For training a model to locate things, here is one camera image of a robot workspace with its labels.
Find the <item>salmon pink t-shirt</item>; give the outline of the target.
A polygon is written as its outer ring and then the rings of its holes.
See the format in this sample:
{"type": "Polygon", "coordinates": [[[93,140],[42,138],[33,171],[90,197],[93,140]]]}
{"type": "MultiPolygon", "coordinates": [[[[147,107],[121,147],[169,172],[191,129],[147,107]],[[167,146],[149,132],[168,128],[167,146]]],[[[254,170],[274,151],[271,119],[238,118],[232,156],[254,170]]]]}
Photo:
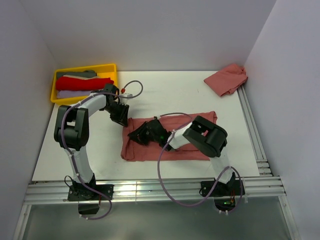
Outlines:
{"type": "Polygon", "coordinates": [[[219,97],[232,95],[248,80],[244,66],[230,64],[204,79],[204,83],[219,97]]]}
{"type": "MultiPolygon", "coordinates": [[[[217,122],[217,114],[215,111],[193,113],[186,115],[168,115],[160,118],[160,123],[167,131],[175,130],[182,124],[190,121],[190,118],[201,116],[213,123],[217,122]]],[[[150,121],[150,118],[129,118],[128,127],[122,129],[122,149],[120,156],[128,162],[144,162],[157,161],[161,154],[162,148],[155,142],[150,142],[149,145],[140,145],[130,140],[128,134],[140,127],[144,122],[150,121]]],[[[192,144],[184,145],[178,150],[165,151],[161,156],[162,161],[180,161],[180,160],[197,160],[208,161],[209,158],[201,153],[192,144]]]]}

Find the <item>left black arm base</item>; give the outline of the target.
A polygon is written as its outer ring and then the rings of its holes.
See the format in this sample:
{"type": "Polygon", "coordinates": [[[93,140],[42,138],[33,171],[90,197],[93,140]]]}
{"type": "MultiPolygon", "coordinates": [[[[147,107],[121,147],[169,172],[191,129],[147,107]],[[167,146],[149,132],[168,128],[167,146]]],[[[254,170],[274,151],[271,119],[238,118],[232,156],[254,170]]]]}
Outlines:
{"type": "Polygon", "coordinates": [[[91,191],[84,187],[82,184],[78,188],[69,188],[67,201],[72,203],[78,203],[78,213],[82,215],[89,215],[90,217],[96,215],[100,210],[102,201],[111,200],[114,192],[113,184],[98,184],[91,186],[94,190],[102,193],[105,196],[101,196],[98,193],[91,191]]]}

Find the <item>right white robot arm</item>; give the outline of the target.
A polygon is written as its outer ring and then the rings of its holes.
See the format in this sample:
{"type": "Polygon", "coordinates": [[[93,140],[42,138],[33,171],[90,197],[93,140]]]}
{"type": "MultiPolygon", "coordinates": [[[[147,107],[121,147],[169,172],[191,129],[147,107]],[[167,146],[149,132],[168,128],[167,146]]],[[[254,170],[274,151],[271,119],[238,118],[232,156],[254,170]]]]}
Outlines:
{"type": "Polygon", "coordinates": [[[129,162],[210,160],[217,191],[229,194],[235,173],[227,156],[227,132],[216,124],[215,112],[164,114],[129,118],[123,129],[121,157],[129,162]]]}

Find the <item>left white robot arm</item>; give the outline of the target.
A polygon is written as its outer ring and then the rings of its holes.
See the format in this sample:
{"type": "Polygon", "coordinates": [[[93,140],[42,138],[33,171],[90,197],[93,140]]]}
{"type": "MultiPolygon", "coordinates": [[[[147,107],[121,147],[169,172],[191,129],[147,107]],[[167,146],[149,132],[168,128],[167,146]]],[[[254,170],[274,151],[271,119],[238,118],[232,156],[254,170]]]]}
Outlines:
{"type": "Polygon", "coordinates": [[[129,105],[126,100],[133,97],[125,89],[106,84],[104,89],[92,92],[78,103],[58,108],[53,137],[70,160],[73,171],[71,191],[86,200],[95,198],[98,193],[86,149],[90,137],[89,118],[98,111],[107,111],[113,122],[127,127],[129,105]]]}

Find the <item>yellow plastic tray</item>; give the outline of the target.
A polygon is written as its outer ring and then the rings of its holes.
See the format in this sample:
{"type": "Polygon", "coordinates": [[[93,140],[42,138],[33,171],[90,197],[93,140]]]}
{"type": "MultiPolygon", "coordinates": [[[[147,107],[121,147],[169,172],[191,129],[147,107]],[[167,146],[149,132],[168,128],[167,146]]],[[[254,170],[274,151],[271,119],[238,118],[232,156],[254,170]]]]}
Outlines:
{"type": "Polygon", "coordinates": [[[56,90],[56,80],[57,80],[57,73],[83,72],[86,70],[95,71],[97,73],[98,77],[110,78],[111,80],[114,81],[114,85],[118,87],[117,66],[115,63],[71,67],[71,68],[61,68],[61,69],[57,69],[53,74],[50,101],[52,103],[58,104],[58,105],[72,105],[72,104],[75,104],[75,103],[85,99],[87,96],[58,98],[57,97],[58,91],[56,90]]]}

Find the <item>rolled grey t-shirt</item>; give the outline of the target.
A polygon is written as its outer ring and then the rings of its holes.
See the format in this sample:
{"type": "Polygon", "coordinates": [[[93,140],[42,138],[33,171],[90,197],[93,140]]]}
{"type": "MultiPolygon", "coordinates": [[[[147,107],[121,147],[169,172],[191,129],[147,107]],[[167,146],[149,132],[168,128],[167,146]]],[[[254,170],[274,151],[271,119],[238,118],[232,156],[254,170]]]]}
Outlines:
{"type": "Polygon", "coordinates": [[[63,75],[72,75],[72,76],[83,76],[83,77],[94,77],[98,76],[97,73],[94,70],[85,70],[85,71],[63,71],[63,72],[57,72],[56,78],[59,79],[63,75]]]}

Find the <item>rolled beige t-shirt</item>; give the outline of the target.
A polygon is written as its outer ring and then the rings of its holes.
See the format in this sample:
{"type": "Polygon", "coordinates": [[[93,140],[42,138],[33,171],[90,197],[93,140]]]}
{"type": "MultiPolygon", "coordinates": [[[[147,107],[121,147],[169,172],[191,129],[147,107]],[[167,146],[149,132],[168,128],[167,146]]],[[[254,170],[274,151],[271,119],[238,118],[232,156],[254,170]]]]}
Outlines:
{"type": "Polygon", "coordinates": [[[65,78],[73,78],[73,79],[79,79],[79,80],[91,80],[91,79],[99,79],[99,76],[93,76],[93,77],[84,77],[84,76],[75,76],[75,75],[69,75],[65,74],[62,77],[65,78]]]}

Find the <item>rolled lilac t-shirt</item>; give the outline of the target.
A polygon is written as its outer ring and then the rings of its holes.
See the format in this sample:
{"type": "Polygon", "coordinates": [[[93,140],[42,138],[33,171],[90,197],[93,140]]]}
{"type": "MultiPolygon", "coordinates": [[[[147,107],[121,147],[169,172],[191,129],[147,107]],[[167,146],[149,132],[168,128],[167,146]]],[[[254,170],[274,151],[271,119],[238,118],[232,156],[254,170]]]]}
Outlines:
{"type": "Polygon", "coordinates": [[[66,98],[76,98],[76,97],[84,97],[91,94],[90,90],[60,90],[57,92],[58,99],[66,99],[66,98]]]}

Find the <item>rolled red t-shirt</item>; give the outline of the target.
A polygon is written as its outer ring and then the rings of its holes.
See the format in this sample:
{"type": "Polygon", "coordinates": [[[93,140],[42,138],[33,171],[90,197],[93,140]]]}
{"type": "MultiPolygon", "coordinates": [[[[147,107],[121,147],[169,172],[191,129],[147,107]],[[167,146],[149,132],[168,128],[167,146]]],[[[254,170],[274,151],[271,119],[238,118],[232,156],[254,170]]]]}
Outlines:
{"type": "Polygon", "coordinates": [[[55,83],[57,91],[93,91],[100,90],[106,84],[114,84],[110,78],[88,78],[80,79],[71,76],[62,76],[55,83]]]}

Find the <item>folded salmon pink t-shirt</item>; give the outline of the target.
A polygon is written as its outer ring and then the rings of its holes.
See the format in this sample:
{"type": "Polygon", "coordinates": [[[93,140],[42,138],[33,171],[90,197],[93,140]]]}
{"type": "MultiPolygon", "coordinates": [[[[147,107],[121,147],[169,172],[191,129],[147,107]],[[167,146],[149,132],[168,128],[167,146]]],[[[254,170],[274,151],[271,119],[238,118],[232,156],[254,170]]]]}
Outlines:
{"type": "Polygon", "coordinates": [[[244,66],[230,64],[204,79],[204,83],[219,97],[232,95],[248,80],[244,66]]]}

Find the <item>aluminium rail frame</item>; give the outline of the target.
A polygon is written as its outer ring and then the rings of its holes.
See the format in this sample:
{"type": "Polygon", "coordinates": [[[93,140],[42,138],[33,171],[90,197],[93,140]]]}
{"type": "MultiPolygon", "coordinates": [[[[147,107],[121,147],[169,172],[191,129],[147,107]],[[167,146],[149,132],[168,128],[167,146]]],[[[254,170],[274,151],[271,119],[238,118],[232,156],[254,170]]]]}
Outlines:
{"type": "MultiPolygon", "coordinates": [[[[260,172],[259,177],[243,177],[241,179],[245,189],[245,195],[242,199],[246,202],[248,198],[278,197],[281,213],[290,235],[289,238],[299,240],[301,236],[289,206],[287,193],[280,176],[274,176],[271,172],[244,87],[240,87],[237,92],[260,172]]],[[[30,184],[13,239],[21,240],[23,238],[32,206],[66,204],[65,188],[62,182],[30,184]]],[[[133,201],[138,203],[168,200],[158,180],[116,181],[114,191],[115,193],[124,193],[124,195],[114,197],[114,201],[119,202],[133,201]]]]}

